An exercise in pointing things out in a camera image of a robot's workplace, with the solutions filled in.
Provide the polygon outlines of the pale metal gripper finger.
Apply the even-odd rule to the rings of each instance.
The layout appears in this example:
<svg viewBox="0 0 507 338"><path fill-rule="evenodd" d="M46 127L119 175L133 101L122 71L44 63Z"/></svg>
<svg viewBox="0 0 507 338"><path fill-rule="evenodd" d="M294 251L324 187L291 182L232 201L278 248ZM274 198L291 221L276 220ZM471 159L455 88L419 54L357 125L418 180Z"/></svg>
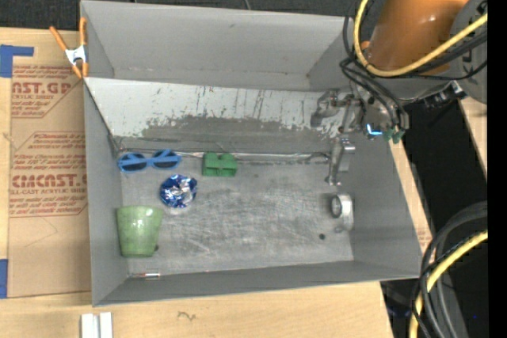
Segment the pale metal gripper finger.
<svg viewBox="0 0 507 338"><path fill-rule="evenodd" d="M336 89L325 91L317 100L317 108L311 114L311 127L319 127L324 119L336 116L343 108L344 101L339 99Z"/></svg>
<svg viewBox="0 0 507 338"><path fill-rule="evenodd" d="M332 146L326 183L338 186L342 173L347 173L356 153L356 145L351 139L338 139Z"/></svg>

